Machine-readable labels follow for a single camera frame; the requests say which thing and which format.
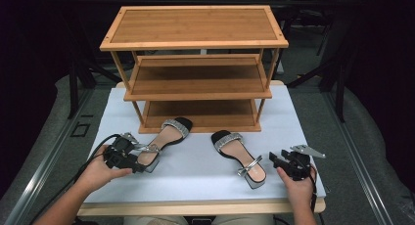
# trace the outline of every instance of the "high heel sandal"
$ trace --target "high heel sandal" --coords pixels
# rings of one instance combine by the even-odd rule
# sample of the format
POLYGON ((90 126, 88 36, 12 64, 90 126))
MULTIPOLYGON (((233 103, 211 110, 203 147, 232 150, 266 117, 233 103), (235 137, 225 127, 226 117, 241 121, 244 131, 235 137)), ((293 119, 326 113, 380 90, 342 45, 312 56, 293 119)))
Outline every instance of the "high heel sandal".
POLYGON ((262 156, 254 159, 244 146, 242 135, 220 130, 211 135, 211 141, 216 150, 225 158, 232 158, 242 165, 238 175, 245 177, 252 189, 259 188, 265 183, 266 173, 260 166, 262 156))
POLYGON ((142 151, 137 158, 137 162, 146 167, 146 171, 151 173, 159 163, 159 154, 162 148, 182 142, 192 129, 193 123, 185 117, 166 120, 161 126, 159 135, 147 146, 141 148, 142 151))

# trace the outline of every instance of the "wooden shoe rack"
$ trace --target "wooden shoe rack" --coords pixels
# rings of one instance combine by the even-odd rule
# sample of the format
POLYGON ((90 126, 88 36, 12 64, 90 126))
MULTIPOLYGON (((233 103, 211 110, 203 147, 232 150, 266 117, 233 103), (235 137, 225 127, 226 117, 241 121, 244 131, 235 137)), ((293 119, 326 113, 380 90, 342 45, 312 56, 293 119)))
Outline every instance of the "wooden shoe rack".
POLYGON ((140 119, 139 132, 159 133, 166 119, 178 116, 193 121, 192 132, 260 131, 264 102, 272 98, 273 65, 287 47, 269 6, 157 6, 121 7, 100 49, 113 56, 126 88, 124 101, 140 119), (266 48, 274 50, 268 75, 261 61, 266 48), (255 53, 137 53, 194 49, 255 53), (118 57, 122 51, 130 51, 135 61, 128 76, 118 57), (143 110, 137 101, 145 101, 143 110))

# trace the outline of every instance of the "sandal strap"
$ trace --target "sandal strap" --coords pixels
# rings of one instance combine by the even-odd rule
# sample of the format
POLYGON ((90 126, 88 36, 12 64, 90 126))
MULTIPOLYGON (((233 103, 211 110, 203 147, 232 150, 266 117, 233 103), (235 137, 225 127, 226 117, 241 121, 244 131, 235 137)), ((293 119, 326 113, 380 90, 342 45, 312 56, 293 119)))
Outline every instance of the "sandal strap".
POLYGON ((178 122, 175 119, 168 119, 162 123, 161 129, 164 129, 166 126, 171 125, 176 128, 183 136, 183 139, 189 134, 189 130, 182 123, 178 122))
POLYGON ((216 143, 214 143, 214 147, 217 149, 218 152, 220 152, 220 148, 222 148, 227 143, 229 143, 233 140, 238 140, 239 142, 241 142, 241 144, 244 145, 244 143, 242 141, 242 135, 240 135, 239 133, 231 133, 231 134, 228 134, 226 136, 223 136, 218 141, 216 141, 216 143))
POLYGON ((147 153, 161 153, 161 149, 159 149, 159 147, 155 144, 152 144, 152 145, 143 145, 143 144, 136 145, 134 150, 147 152, 147 153))
POLYGON ((238 175, 241 177, 245 177, 245 175, 248 174, 248 172, 260 161, 262 160, 262 155, 259 155, 252 163, 250 163, 247 167, 243 167, 238 169, 238 175))

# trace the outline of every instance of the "white paper sheet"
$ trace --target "white paper sheet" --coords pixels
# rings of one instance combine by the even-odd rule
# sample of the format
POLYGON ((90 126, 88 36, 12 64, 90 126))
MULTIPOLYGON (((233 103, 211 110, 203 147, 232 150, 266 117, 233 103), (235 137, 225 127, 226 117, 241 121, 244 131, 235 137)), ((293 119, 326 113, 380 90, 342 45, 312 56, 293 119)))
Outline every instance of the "white paper sheet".
MULTIPOLYGON (((210 140, 211 133, 190 133, 177 145, 163 149, 160 163, 152 173, 136 173, 114 179, 91 194, 86 203, 135 203, 283 199, 283 182, 268 159, 269 152, 280 155, 293 145, 307 144, 286 86, 271 86, 273 98, 266 100, 260 118, 261 132, 240 132, 246 148, 266 172, 265 184, 252 190, 245 178, 238 176, 241 165, 222 157, 210 140)), ((138 116, 130 102, 124 102, 125 89, 111 91, 95 139, 96 146, 113 134, 131 132, 140 143, 150 143, 157 134, 138 134, 138 116)), ((141 110, 144 102, 139 102, 141 110)), ((321 178, 317 179, 319 198, 326 196, 321 178)))

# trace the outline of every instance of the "floor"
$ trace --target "floor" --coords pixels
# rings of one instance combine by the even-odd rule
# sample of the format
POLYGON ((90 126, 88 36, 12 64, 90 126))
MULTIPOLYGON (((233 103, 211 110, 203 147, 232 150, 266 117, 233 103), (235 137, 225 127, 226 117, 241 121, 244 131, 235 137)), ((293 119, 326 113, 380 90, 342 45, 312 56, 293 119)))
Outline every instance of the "floor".
MULTIPOLYGON (((284 72, 276 79, 289 83, 316 68, 321 60, 316 56, 321 38, 321 28, 294 27, 290 48, 284 51, 284 72)), ((269 63, 267 57, 263 62, 269 63)), ((111 65, 106 68, 116 72, 111 65)), ((28 224, 85 161, 106 99, 115 86, 100 74, 94 76, 98 81, 95 89, 83 89, 79 84, 80 107, 72 119, 67 119, 69 80, 64 77, 57 82, 56 104, 20 174, 0 202, 1 224, 28 224)), ((315 77, 289 89, 308 145, 327 156, 315 159, 327 193, 326 210, 321 216, 316 214, 318 224, 415 224, 410 193, 387 163, 385 144, 373 119, 346 90, 346 122, 339 122, 334 94, 320 92, 319 80, 315 77)), ((291 214, 278 216, 293 224, 291 214)), ((120 217, 85 219, 122 224, 120 217)))

